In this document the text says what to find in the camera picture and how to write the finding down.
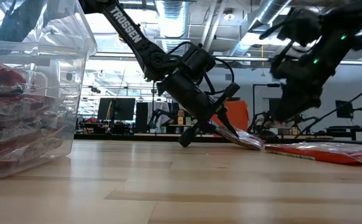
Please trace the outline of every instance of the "red bag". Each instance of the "red bag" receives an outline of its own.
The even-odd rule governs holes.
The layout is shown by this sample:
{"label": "red bag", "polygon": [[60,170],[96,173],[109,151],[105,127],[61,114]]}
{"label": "red bag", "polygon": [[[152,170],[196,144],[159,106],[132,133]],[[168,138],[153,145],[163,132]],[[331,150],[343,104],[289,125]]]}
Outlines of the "red bag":
{"label": "red bag", "polygon": [[21,138],[0,144],[0,169],[11,169],[60,147],[64,130],[65,127],[59,130],[37,129]]}
{"label": "red bag", "polygon": [[13,69],[0,64],[0,96],[17,96],[26,89],[25,74],[20,69]]}
{"label": "red bag", "polygon": [[52,114],[46,112],[36,118],[34,122],[20,123],[18,126],[12,128],[0,129],[0,145],[12,142],[17,138],[21,139],[29,134],[35,135],[36,132],[47,128],[55,121],[57,121],[57,117],[53,117]]}
{"label": "red bag", "polygon": [[48,96],[0,97],[0,128],[14,127],[24,120],[33,121],[53,105],[55,98]]}
{"label": "red bag", "polygon": [[269,144],[269,153],[338,164],[362,164],[362,145],[337,142]]}

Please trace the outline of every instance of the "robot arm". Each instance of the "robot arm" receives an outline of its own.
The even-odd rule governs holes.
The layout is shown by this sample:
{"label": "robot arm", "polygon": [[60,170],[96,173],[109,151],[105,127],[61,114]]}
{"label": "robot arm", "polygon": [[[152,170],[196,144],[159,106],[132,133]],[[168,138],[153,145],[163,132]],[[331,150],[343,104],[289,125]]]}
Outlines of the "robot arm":
{"label": "robot arm", "polygon": [[206,72],[215,66],[215,57],[201,47],[190,42],[188,51],[182,56],[166,54],[156,44],[150,42],[131,20],[117,0],[79,0],[84,13],[102,13],[111,25],[130,46],[142,68],[145,78],[157,83],[159,95],[168,92],[198,122],[179,138],[179,143],[186,147],[196,135],[198,129],[210,127],[208,121],[214,114],[226,125],[226,128],[237,136],[235,129],[226,117],[225,101],[232,97],[239,86],[231,83],[217,101],[198,88],[201,80],[207,77]]}
{"label": "robot arm", "polygon": [[[325,15],[293,8],[285,21],[260,38],[268,37],[280,27],[277,38],[291,41],[271,64],[272,76],[286,79],[280,106],[271,113],[274,119],[285,121],[309,108],[320,107],[322,86],[336,73],[336,67],[351,49],[362,49],[362,35],[357,35],[362,30],[362,0]],[[306,46],[314,40],[318,40],[317,44],[298,60],[286,55],[294,42]]]}

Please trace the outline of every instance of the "black cable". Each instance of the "black cable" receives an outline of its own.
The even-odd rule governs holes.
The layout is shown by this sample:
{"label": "black cable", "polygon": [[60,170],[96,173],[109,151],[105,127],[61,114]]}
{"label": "black cable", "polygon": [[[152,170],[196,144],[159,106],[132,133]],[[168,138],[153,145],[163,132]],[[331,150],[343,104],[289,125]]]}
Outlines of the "black cable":
{"label": "black cable", "polygon": [[167,54],[170,55],[172,53],[174,53],[176,50],[178,50],[182,45],[185,45],[185,44],[192,44],[190,43],[189,41],[185,41],[185,42],[182,42],[180,44],[178,44],[178,46],[174,47],[173,50],[170,50]]}
{"label": "black cable", "polygon": [[196,82],[196,85],[197,85],[197,86],[199,86],[199,85],[201,84],[201,82],[203,82],[203,78],[204,78],[204,77],[199,78],[199,80]]}
{"label": "black cable", "polygon": [[[235,73],[234,73],[232,67],[231,67],[226,61],[224,61],[224,60],[222,60],[222,59],[216,58],[216,61],[223,63],[223,64],[229,69],[229,71],[231,71],[231,76],[232,76],[231,82],[234,83],[234,82],[235,82]],[[208,78],[207,74],[204,74],[204,78],[206,79],[207,85],[209,86],[209,88],[210,88],[210,90],[211,90],[211,92],[206,92],[206,91],[205,91],[205,92],[204,92],[205,94],[207,94],[207,95],[215,95],[215,94],[219,94],[219,93],[225,92],[225,90],[215,91],[215,89],[214,89],[214,87],[212,86],[211,81],[210,81],[210,79]]]}
{"label": "black cable", "polygon": [[281,26],[283,26],[286,22],[289,21],[283,21],[279,24],[274,25],[273,27],[267,29],[263,34],[260,35],[259,39],[264,40],[265,38],[269,37],[273,32],[275,32],[277,29],[279,29]]}
{"label": "black cable", "polygon": [[[348,104],[348,103],[352,103],[354,100],[358,99],[360,96],[362,96],[362,92],[360,94],[358,94],[356,97],[354,97],[352,100],[348,101],[347,103],[345,104]],[[298,135],[296,135],[294,138],[298,138],[302,133],[304,133],[304,131],[312,128],[312,126],[316,125],[317,123],[319,123],[320,121],[322,121],[323,119],[325,119],[327,116],[331,115],[332,113],[338,111],[342,106],[344,106],[345,104],[343,105],[340,105],[338,107],[336,107],[336,109],[332,110],[331,112],[323,115],[321,118],[319,118],[318,120],[314,121],[312,124],[308,125],[307,127],[304,128],[304,130],[300,131],[300,133]]]}
{"label": "black cable", "polygon": [[223,63],[229,69],[229,71],[231,71],[232,82],[235,82],[235,73],[233,72],[232,67],[223,59],[216,58],[216,61]]}

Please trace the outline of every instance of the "wooden table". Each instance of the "wooden table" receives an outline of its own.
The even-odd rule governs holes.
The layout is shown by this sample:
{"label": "wooden table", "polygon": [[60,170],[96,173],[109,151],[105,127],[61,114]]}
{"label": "wooden table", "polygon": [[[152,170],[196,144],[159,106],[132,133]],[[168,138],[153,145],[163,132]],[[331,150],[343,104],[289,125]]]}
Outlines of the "wooden table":
{"label": "wooden table", "polygon": [[362,166],[233,144],[75,141],[0,180],[0,224],[362,224]]}

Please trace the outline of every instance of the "plastic container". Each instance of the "plastic container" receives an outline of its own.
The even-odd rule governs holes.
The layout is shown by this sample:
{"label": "plastic container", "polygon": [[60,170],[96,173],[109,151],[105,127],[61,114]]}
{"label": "plastic container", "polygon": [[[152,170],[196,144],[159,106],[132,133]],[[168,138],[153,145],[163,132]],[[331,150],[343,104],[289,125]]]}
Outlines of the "plastic container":
{"label": "plastic container", "polygon": [[0,1],[0,177],[71,152],[96,49],[77,0]]}

